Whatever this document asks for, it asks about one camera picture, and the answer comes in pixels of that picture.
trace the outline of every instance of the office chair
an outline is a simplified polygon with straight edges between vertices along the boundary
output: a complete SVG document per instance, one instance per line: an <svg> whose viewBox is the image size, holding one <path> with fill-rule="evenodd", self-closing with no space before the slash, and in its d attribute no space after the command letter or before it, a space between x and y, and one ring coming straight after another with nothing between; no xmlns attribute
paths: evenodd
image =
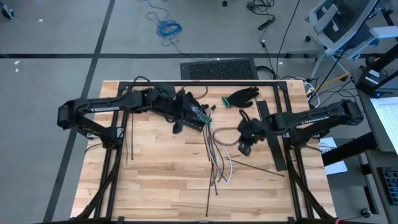
<svg viewBox="0 0 398 224"><path fill-rule="evenodd" d="M377 0L324 0L314 7L305 18L312 27L310 35L305 41L315 40L320 50L292 50L289 54L316 55L315 66L309 79L313 79L322 60L332 58L334 61L342 54L343 59L356 60L363 49L376 46L379 39L398 36L398 27L377 27L370 29L361 24L368 18L374 9ZM338 65L348 72L342 64Z"/></svg>
<svg viewBox="0 0 398 224"><path fill-rule="evenodd" d="M1 14L5 18L7 18L7 19L14 18L14 11L12 9L8 8L8 6L1 1L0 1L0 8L1 8Z"/></svg>

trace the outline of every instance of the white paper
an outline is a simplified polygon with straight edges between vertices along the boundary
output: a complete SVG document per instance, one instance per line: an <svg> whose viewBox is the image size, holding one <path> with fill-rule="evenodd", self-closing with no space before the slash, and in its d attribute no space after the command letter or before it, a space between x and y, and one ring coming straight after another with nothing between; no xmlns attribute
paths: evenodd
<svg viewBox="0 0 398 224"><path fill-rule="evenodd" d="M322 154L330 150L333 150L335 148L337 148L337 146L333 138L323 138L319 141L319 149L321 150ZM337 174L339 172L346 172L346 171L347 167L344 161L339 161L334 164L325 166L326 175Z"/></svg>
<svg viewBox="0 0 398 224"><path fill-rule="evenodd" d="M371 102L398 154L398 97L371 99Z"/></svg>

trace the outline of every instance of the black metal frame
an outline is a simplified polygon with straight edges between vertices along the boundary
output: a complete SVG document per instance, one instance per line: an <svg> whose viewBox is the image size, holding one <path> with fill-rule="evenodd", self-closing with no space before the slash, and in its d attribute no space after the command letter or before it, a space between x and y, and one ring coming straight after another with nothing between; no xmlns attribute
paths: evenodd
<svg viewBox="0 0 398 224"><path fill-rule="evenodd" d="M282 90L283 95L284 95L284 101L286 104L287 111L292 111L292 107L290 104L290 98L288 94L288 89L287 89L287 82L286 81L273 81L273 82L262 82L262 81L256 81L256 82L229 82L229 81L215 81L215 82L191 82L191 81L180 81L180 82L152 82L152 83L171 83L177 86L248 86L248 85L256 85L256 86L270 86L273 87L274 91L274 96L275 96L275 102L277 105L277 112L280 113L282 112L282 103L280 100L280 94L279 90ZM147 82L136 82L134 86L149 86L150 83ZM118 86L118 96L122 95L123 91L131 91L132 90L132 83L131 82L119 82ZM118 118L119 118L119 113L120 112L114 112L113 114L113 119L111 123L112 128L117 128L117 123L118 123ZM111 189L109 191L109 200L108 204L106 207L106 216L105 218L111 219L112 217L112 212L113 212L113 204L114 204L114 198L116 195L116 185L118 181L118 174L119 174L119 166L121 162L121 154L122 154L122 149L123 149L123 142L124 142L124 135L126 134L126 126L127 126L127 121L128 121L129 113L128 112L123 112L122 115L122 121L121 121L121 127L124 128L124 133L121 138L119 138L120 141L120 147L116 148L116 156L114 159L114 167L113 169L115 170L115 174L112 176L112 180L110 183ZM285 151L285 157L287 163L292 164L292 158L290 156L290 141L288 136L283 137L283 143L284 143L284 151ZM114 149L107 149L105 158L104 158L104 164L103 164L103 171L101 175L101 182L100 186L102 186L107 178L108 178L108 172L109 172L109 164L111 162L111 154ZM304 183L305 186L307 186L307 180L305 178L305 170L303 166L303 160L301 156L301 152L299 149L295 150L295 155L297 158L297 164L298 164L298 172L300 174L300 177ZM293 173L289 170L288 166L288 173L289 173L289 182L290 182L290 190L292 193L292 199L293 199L293 205L294 205L294 210L295 210L295 215L296 219L301 219L302 218L302 213L300 209L300 201L299 201L299 196L297 192L297 186L296 182L294 181L293 178ZM94 212L94 218L99 218L100 213L101 213L101 208L102 208L102 203L103 203L103 195L100 196L100 199L98 201L98 204L95 207L95 212ZM309 218L313 218L313 210L310 205L310 202L307 198L305 198L305 206L307 209L307 214ZM275 224L285 224L285 223L295 223L294 219L292 217L287 217L288 221L286 222L251 222L251 223L275 223ZM122 223L146 223L146 222L127 222L127 221L122 221ZM191 223L197 223L197 222L176 222L178 224L191 224ZM212 223L229 223L229 224L243 224L245 222L212 222Z"/></svg>

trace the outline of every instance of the wooden tabletop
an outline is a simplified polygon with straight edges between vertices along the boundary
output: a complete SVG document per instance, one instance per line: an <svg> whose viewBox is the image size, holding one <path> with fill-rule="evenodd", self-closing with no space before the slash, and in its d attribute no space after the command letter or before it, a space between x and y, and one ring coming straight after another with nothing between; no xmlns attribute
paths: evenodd
<svg viewBox="0 0 398 224"><path fill-rule="evenodd" d="M287 81L293 112L308 110L302 81ZM119 81L105 81L99 97L114 97ZM209 86L208 94L198 100L201 104L216 105L213 126L237 127L241 120L238 108L226 109L222 96L229 96L245 86ZM194 96L204 94L204 86L187 86ZM272 87L259 86L257 100L266 100L270 113L276 113ZM280 93L285 110L283 94ZM245 109L251 118L258 118L255 106ZM110 126L113 113L98 113L95 121ZM294 206L287 171L278 172L284 177L233 163L231 181L221 180L211 188L208 217L206 201L211 173L203 133L184 127L180 134L172 134L172 125L154 113L134 114L127 124L127 145L124 144L118 186L114 201L113 220L124 216L126 220L213 220L213 221L286 221L294 217ZM133 126L134 160L131 160L131 128ZM223 142L233 142L237 131L220 132ZM89 141L88 146L100 143ZM308 145L318 147L315 140ZM237 146L226 150L234 160L276 172L271 150L266 141L253 145L252 154L245 157ZM98 190L105 150L91 148L85 156L71 217L78 215ZM322 157L313 149L302 149L308 188L331 215L335 209L323 167ZM229 176L230 164L225 160L225 174ZM300 206L306 216L303 196ZM104 196L104 216L108 194Z"/></svg>

